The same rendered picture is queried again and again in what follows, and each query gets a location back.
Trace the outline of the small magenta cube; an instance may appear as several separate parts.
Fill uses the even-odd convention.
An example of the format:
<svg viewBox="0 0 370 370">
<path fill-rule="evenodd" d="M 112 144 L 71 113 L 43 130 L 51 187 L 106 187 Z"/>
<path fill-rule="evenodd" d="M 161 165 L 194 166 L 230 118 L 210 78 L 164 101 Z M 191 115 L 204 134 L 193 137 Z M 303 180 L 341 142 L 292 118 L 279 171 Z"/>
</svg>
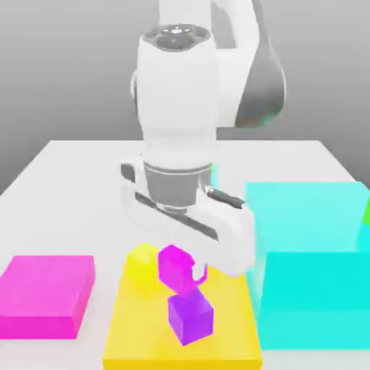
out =
<svg viewBox="0 0 370 370">
<path fill-rule="evenodd" d="M 191 254 L 177 246 L 169 245 L 158 253 L 158 278 L 172 291 L 185 296 L 198 285 L 203 284 L 194 282 L 193 264 L 194 259 Z"/>
</svg>

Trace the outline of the small purple cube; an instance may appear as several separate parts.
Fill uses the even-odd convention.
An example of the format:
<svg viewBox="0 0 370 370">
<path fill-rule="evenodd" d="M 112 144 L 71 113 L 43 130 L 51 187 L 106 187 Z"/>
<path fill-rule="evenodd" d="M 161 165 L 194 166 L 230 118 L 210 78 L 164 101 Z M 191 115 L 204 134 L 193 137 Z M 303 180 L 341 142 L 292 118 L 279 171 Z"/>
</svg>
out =
<svg viewBox="0 0 370 370">
<path fill-rule="evenodd" d="M 214 309 L 200 289 L 168 298 L 168 322 L 185 346 L 213 333 Z"/>
</svg>

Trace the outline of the small yellow cube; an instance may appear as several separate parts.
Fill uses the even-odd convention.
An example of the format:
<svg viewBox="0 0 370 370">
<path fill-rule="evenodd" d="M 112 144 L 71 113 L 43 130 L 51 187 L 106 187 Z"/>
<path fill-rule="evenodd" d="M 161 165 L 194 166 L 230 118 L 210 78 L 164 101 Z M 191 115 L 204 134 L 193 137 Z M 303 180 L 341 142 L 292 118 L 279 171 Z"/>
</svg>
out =
<svg viewBox="0 0 370 370">
<path fill-rule="evenodd" d="M 139 286 L 158 281 L 159 249 L 143 243 L 133 248 L 127 255 L 126 271 Z"/>
</svg>

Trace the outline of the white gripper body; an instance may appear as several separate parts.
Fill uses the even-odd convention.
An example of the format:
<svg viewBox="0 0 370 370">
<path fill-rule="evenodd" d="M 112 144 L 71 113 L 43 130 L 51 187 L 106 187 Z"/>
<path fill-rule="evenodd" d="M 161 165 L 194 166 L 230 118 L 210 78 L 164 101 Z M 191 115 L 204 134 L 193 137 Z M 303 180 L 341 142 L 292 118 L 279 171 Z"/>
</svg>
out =
<svg viewBox="0 0 370 370">
<path fill-rule="evenodd" d="M 121 185 L 124 212 L 144 233 L 145 243 L 159 249 L 173 244 L 229 276 L 242 275 L 254 265 L 254 214 L 246 205 L 232 207 L 198 188 L 196 204 L 180 213 L 138 191 L 135 184 Z"/>
</svg>

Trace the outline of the large pink box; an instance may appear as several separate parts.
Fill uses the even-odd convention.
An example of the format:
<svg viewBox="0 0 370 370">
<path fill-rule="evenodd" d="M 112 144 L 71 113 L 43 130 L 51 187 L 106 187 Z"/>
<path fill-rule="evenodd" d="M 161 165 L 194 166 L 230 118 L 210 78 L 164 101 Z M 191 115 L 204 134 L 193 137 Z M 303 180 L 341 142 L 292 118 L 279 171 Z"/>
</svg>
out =
<svg viewBox="0 0 370 370">
<path fill-rule="evenodd" d="M 13 257 L 0 275 L 0 339 L 75 339 L 94 282 L 91 255 Z"/>
</svg>

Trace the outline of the large cyan box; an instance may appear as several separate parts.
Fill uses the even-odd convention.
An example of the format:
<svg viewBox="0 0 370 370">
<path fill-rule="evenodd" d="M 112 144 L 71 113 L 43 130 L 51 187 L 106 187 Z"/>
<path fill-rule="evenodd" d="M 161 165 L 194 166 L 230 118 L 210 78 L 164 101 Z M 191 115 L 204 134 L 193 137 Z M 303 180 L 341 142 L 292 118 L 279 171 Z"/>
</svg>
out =
<svg viewBox="0 0 370 370">
<path fill-rule="evenodd" d="M 249 182 L 247 272 L 265 350 L 370 350 L 370 190 L 361 182 Z"/>
</svg>

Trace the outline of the large yellow box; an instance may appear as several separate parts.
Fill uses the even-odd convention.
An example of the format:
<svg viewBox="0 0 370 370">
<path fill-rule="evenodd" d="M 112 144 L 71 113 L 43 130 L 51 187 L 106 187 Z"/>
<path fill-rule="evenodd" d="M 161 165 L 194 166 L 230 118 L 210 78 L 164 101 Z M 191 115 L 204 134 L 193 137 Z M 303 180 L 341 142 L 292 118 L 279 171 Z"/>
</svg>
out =
<svg viewBox="0 0 370 370">
<path fill-rule="evenodd" d="M 187 346 L 168 323 L 173 295 L 156 261 L 124 264 L 103 355 L 104 370 L 262 370 L 262 351 L 244 276 L 213 267 L 199 287 L 214 308 L 214 332 Z"/>
</svg>

